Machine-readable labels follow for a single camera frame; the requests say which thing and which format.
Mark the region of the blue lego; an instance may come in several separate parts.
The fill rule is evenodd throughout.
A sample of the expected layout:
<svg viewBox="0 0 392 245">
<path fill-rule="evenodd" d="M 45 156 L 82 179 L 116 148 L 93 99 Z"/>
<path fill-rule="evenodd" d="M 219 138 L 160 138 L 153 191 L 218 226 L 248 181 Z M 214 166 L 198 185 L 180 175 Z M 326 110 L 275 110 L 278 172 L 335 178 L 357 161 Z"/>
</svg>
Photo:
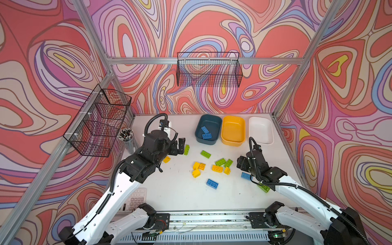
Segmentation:
<svg viewBox="0 0 392 245">
<path fill-rule="evenodd" d="M 252 180 L 252 176 L 251 176 L 250 174 L 248 174 L 248 173 L 245 173 L 245 172 L 243 172 L 243 173 L 241 174 L 241 178 L 246 179 L 246 180 L 249 180 L 249 181 Z"/>
<path fill-rule="evenodd" d="M 206 184 L 207 184 L 207 186 L 209 186 L 209 187 L 211 187 L 213 189 L 217 189 L 218 188 L 218 183 L 213 181 L 213 180 L 211 180 L 211 179 L 208 179 Z"/>
<path fill-rule="evenodd" d="M 212 134 L 211 133 L 202 134 L 202 139 L 205 139 L 205 140 L 212 139 Z"/>
<path fill-rule="evenodd" d="M 201 130 L 204 132 L 204 134 L 208 134 L 209 133 L 209 130 L 205 126 L 202 126 Z"/>
</svg>

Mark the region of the blue lego bottom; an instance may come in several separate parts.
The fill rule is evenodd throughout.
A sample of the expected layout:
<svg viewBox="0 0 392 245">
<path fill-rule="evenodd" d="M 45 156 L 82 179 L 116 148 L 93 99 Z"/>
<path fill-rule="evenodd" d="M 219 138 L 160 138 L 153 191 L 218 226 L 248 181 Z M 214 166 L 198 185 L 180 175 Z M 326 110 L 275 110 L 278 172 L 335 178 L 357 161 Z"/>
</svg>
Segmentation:
<svg viewBox="0 0 392 245">
<path fill-rule="evenodd" d="M 211 187 L 213 189 L 217 189 L 218 188 L 218 183 L 213 181 L 213 180 L 211 180 L 211 179 L 208 179 L 206 184 L 207 184 L 207 186 L 209 186 L 209 187 Z"/>
</svg>

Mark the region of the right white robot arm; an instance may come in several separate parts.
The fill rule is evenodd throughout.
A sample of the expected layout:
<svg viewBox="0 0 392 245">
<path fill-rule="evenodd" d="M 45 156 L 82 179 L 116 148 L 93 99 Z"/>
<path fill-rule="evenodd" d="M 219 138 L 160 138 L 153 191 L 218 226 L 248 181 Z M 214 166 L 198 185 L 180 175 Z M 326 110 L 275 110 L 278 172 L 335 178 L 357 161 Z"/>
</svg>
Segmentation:
<svg viewBox="0 0 392 245">
<path fill-rule="evenodd" d="M 250 174 L 250 181 L 259 187 L 269 187 L 295 202 L 307 213 L 301 214 L 275 201 L 264 211 L 266 226 L 289 226 L 324 245 L 370 244 L 359 213 L 334 205 L 297 183 L 287 172 L 270 167 L 261 146 L 249 138 L 250 150 L 237 160 L 237 168 Z"/>
</svg>

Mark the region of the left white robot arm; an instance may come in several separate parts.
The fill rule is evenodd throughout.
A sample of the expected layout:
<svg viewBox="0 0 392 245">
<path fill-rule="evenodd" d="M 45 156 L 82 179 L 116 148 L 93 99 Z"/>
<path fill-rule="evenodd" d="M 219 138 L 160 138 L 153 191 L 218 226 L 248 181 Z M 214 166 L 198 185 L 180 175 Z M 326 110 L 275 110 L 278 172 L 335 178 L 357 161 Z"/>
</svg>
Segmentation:
<svg viewBox="0 0 392 245">
<path fill-rule="evenodd" d="M 109 187 L 91 211 L 74 226 L 59 232 L 65 245 L 115 245 L 121 238 L 147 225 L 156 211 L 143 203 L 134 212 L 113 222 L 127 198 L 155 172 L 163 160 L 184 153 L 184 138 L 170 139 L 165 128 L 168 115 L 153 116 L 144 129 L 144 142 L 132 155 L 120 161 L 113 170 Z"/>
</svg>

